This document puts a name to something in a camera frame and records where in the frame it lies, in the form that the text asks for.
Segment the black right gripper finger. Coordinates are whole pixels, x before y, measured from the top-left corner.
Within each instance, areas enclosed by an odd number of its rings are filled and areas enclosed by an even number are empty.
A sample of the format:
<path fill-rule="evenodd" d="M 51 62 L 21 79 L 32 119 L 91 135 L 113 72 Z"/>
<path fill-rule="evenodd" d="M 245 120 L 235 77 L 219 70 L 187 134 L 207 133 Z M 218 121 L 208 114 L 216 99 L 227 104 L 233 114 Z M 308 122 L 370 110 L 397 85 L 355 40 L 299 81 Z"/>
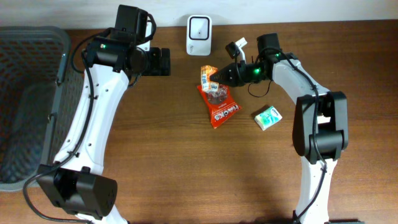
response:
<path fill-rule="evenodd" d="M 216 82 L 216 83 L 219 83 L 221 85 L 227 85 L 227 86 L 231 86 L 232 85 L 231 78 L 230 78 L 229 75 L 212 74 L 210 76 L 210 80 L 212 82 Z"/>
<path fill-rule="evenodd" d="M 211 68 L 211 72 L 210 72 L 210 76 L 222 76 L 222 77 L 228 77 L 231 75 L 231 69 L 232 66 L 231 65 L 227 65 L 223 68 L 221 67 L 212 67 Z"/>

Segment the orange tissue pack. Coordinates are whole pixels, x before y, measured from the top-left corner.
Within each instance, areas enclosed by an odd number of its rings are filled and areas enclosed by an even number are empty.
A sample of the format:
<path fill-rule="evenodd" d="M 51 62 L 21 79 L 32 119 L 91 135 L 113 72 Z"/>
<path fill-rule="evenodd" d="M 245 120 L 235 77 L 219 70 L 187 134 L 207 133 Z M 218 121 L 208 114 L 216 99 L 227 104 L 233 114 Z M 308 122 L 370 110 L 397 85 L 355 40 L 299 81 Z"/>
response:
<path fill-rule="evenodd" d="M 218 69 L 210 65 L 201 66 L 201 90 L 205 93 L 216 92 L 219 84 L 210 80 L 212 74 L 216 73 Z"/>

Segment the red snack bag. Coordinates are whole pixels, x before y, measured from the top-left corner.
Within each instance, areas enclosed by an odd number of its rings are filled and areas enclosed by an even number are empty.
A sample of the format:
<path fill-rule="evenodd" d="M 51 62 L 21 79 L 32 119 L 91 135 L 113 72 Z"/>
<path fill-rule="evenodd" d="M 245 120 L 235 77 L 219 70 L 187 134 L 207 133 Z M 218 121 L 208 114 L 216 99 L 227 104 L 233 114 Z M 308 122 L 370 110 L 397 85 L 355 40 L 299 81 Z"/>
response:
<path fill-rule="evenodd" d="M 242 108 L 231 96 L 229 86 L 220 85 L 217 91 L 209 93 L 204 92 L 201 85 L 197 89 L 209 109 L 210 123 L 215 129 Z"/>

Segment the teal tissue pack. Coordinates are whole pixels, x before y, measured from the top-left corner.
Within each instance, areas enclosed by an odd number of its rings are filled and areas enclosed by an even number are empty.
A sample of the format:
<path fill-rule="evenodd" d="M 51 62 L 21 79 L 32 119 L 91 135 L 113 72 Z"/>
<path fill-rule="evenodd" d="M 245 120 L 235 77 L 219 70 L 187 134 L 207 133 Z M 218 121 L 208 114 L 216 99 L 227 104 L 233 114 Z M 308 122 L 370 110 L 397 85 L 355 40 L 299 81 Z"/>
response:
<path fill-rule="evenodd" d="M 263 131 L 278 123 L 281 119 L 282 115 L 273 106 L 254 117 L 255 122 Z"/>

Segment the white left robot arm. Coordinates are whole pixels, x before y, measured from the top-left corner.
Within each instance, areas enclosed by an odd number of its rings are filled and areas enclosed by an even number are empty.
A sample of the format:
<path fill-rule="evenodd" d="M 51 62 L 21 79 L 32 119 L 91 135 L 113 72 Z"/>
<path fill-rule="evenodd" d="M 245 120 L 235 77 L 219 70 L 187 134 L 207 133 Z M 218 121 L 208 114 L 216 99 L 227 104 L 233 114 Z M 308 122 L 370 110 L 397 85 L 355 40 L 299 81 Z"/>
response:
<path fill-rule="evenodd" d="M 106 142 L 125 91 L 143 76 L 170 75 L 170 51 L 149 47 L 157 25 L 151 14 L 120 5 L 116 23 L 86 40 L 84 86 L 72 125 L 52 164 L 34 180 L 68 223 L 124 223 L 118 184 L 103 176 Z"/>

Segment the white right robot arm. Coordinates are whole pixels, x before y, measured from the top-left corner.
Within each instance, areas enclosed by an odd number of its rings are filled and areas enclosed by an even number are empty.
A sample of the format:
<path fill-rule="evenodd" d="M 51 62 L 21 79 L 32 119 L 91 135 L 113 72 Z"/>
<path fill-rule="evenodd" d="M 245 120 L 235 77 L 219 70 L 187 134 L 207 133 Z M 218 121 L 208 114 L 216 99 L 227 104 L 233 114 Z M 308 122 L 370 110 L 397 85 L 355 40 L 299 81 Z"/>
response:
<path fill-rule="evenodd" d="M 295 104 L 292 141 L 301 160 L 301 186 L 294 223 L 329 223 L 331 177 L 348 146 L 346 95 L 316 82 L 291 52 L 285 53 L 276 33 L 257 38 L 258 55 L 225 66 L 210 80 L 230 87 L 270 80 Z"/>

